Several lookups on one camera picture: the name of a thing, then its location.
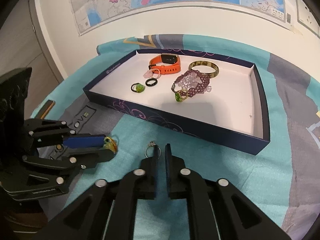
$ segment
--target green stone ring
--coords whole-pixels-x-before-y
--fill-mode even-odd
[[[141,92],[143,92],[145,90],[145,88],[146,87],[144,85],[140,84],[140,83],[134,83],[131,86],[131,91],[135,92],[135,93],[141,93]]]
[[[187,97],[188,97],[188,90],[186,90],[185,88],[180,89],[179,91],[177,91],[177,92],[174,93],[174,97],[176,98],[176,101],[177,101],[177,102],[182,102],[182,101],[184,101],[184,100],[187,99]]]

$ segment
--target teal fabric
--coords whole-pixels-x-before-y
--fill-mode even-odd
[[[139,49],[136,44],[123,43],[122,40],[108,42],[108,46],[100,48],[104,53],[88,61],[85,65],[79,68],[75,73],[64,80],[56,87],[44,101],[33,111],[31,118],[34,118],[41,107],[47,100],[56,102],[50,110],[46,119],[58,119],[63,114],[64,110],[72,104],[82,93],[83,88],[108,66],[118,61],[128,53]]]
[[[320,83],[317,80],[315,80],[313,77],[311,77],[306,95],[314,101],[314,103],[318,106],[318,110],[320,106],[319,91],[320,91]]]
[[[162,151],[166,143],[171,143],[173,154],[182,157],[187,167],[198,171],[204,178],[230,180],[281,226],[289,205],[291,147],[287,117],[276,82],[273,74],[267,72],[270,54],[243,43],[205,36],[184,35],[183,44],[184,49],[219,53],[256,63],[268,101],[271,143],[253,156],[124,115],[112,131],[112,136],[120,140],[117,156],[108,163],[100,163],[94,170],[85,171],[67,204],[96,179],[113,181],[137,168],[144,158],[146,145],[155,140]],[[108,55],[108,44],[103,48]],[[167,198],[163,158],[158,188],[156,201],[141,200],[138,203],[135,239],[188,239],[185,201]]]

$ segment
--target smartwatch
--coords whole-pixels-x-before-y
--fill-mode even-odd
[[[159,66],[157,65],[158,63],[166,63],[170,65]],[[177,54],[162,53],[150,60],[149,69],[159,69],[161,75],[178,73],[181,70],[180,58]]]

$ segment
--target black ring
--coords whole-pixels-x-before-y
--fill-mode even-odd
[[[146,86],[147,86],[147,87],[153,87],[153,86],[155,86],[157,83],[158,83],[158,80],[157,80],[157,79],[155,79],[155,78],[149,78],[149,79],[147,79],[147,81],[146,81]]]
[[[131,91],[132,91],[132,92],[135,92],[135,93],[138,93],[136,90],[133,90],[133,87],[134,87],[135,85],[138,85],[138,83],[132,84],[132,86],[131,86]]]

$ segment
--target keyring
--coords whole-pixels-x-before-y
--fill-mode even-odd
[[[157,80],[157,79],[155,79],[155,78],[149,78],[149,79],[147,79],[147,81],[146,81],[146,86],[147,86],[147,87],[153,87],[153,86],[155,86],[157,83],[158,83],[158,80]]]
[[[161,149],[160,149],[160,147],[159,147],[158,145],[156,145],[156,143],[155,143],[154,141],[151,141],[151,142],[148,143],[148,146],[147,146],[146,150],[144,151],[144,155],[145,155],[146,158],[149,158],[148,155],[147,155],[147,150],[148,150],[150,147],[153,147],[153,146],[157,146],[158,149],[159,149],[159,151],[160,151],[160,154],[159,154],[159,156],[158,156],[158,159],[159,159],[160,156],[161,156]]]

